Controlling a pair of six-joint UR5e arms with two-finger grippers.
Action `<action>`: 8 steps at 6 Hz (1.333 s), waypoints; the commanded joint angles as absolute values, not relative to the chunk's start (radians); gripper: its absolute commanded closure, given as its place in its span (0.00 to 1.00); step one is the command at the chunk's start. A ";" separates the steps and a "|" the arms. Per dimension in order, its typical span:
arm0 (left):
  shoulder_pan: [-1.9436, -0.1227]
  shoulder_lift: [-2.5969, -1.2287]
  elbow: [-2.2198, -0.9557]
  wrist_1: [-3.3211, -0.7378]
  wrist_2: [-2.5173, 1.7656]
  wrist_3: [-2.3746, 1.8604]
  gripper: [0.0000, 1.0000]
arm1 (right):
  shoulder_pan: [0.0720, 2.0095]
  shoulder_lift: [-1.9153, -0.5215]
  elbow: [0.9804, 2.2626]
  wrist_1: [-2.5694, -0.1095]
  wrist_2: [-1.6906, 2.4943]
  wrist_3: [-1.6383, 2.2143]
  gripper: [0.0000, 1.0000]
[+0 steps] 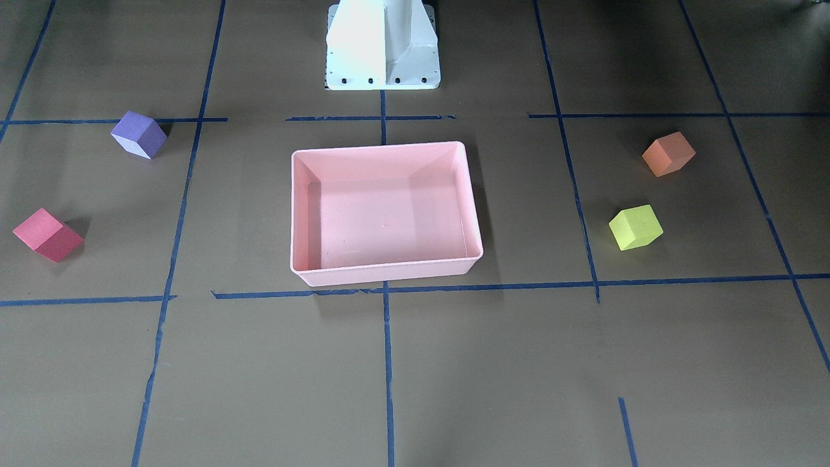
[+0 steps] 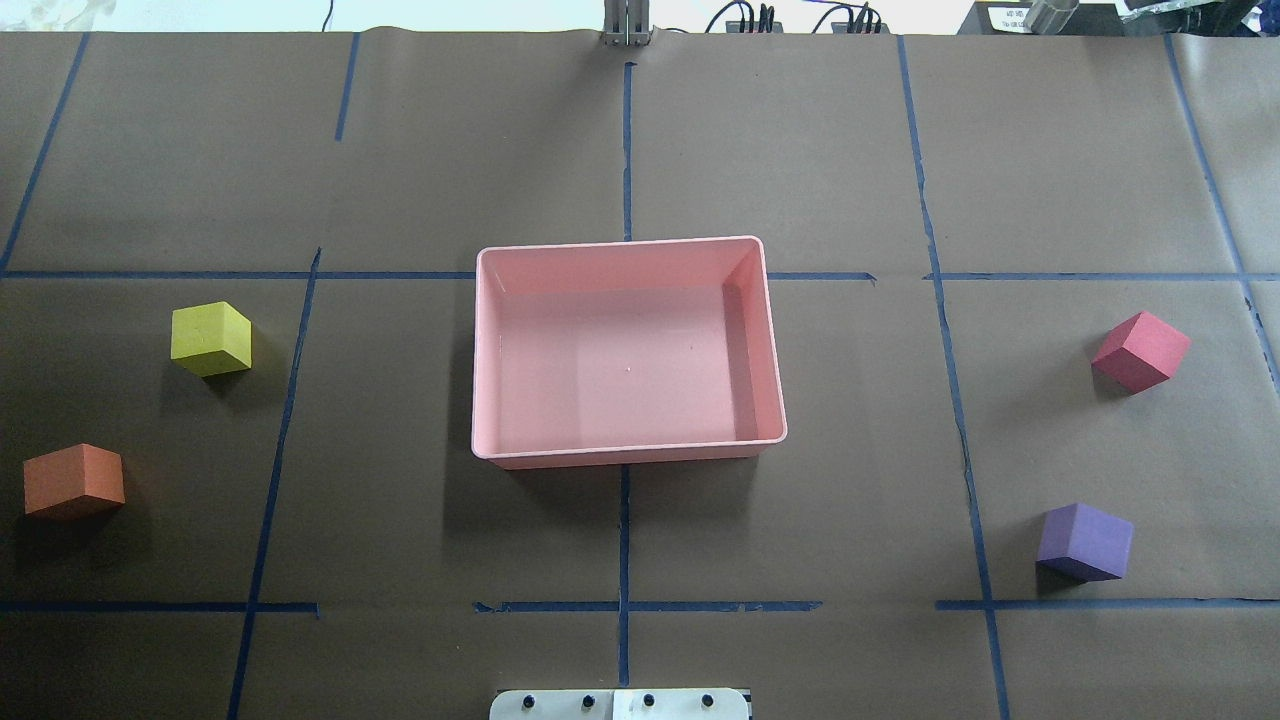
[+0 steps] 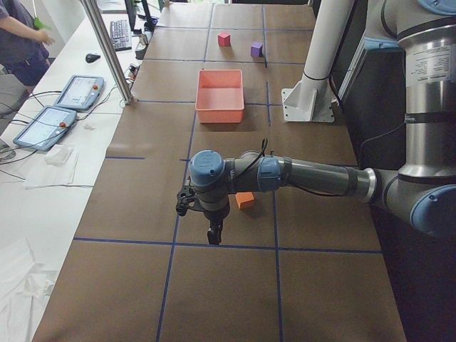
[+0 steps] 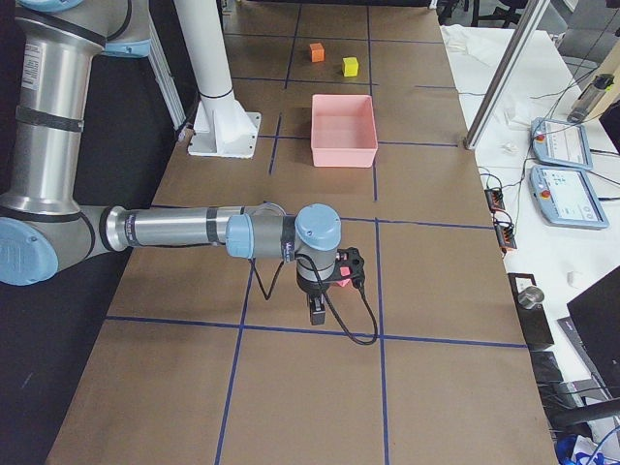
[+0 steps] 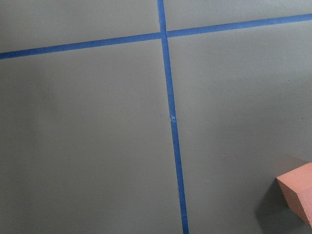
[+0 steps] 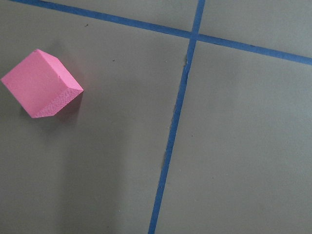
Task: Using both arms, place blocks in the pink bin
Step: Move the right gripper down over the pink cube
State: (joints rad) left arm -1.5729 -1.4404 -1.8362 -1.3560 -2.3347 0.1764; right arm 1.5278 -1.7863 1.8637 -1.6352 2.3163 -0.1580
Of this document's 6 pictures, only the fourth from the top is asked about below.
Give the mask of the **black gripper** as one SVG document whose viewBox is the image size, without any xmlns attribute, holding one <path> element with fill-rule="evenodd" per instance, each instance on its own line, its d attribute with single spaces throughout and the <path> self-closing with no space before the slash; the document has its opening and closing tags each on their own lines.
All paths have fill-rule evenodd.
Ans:
<svg viewBox="0 0 620 465">
<path fill-rule="evenodd" d="M 300 250 L 295 253 L 296 282 L 307 294 L 310 324 L 321 326 L 326 320 L 325 293 L 340 279 L 339 268 L 351 270 L 351 284 L 365 293 L 364 258 L 355 247 L 331 251 Z"/>
</svg>

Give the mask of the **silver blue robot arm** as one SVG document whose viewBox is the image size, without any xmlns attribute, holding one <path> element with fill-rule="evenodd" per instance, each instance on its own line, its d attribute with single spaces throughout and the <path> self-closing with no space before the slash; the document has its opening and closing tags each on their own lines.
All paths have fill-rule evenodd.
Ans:
<svg viewBox="0 0 620 465">
<path fill-rule="evenodd" d="M 295 263 L 310 321 L 334 311 L 330 286 L 362 290 L 364 261 L 342 248 L 341 221 L 314 203 L 290 215 L 257 206 L 126 209 L 74 200 L 91 64 L 95 56 L 144 57 L 151 48 L 145 1 L 20 1 L 26 36 L 10 189 L 1 197 L 1 280 L 45 281 L 61 270 L 127 248 L 223 246 L 249 262 Z"/>
</svg>

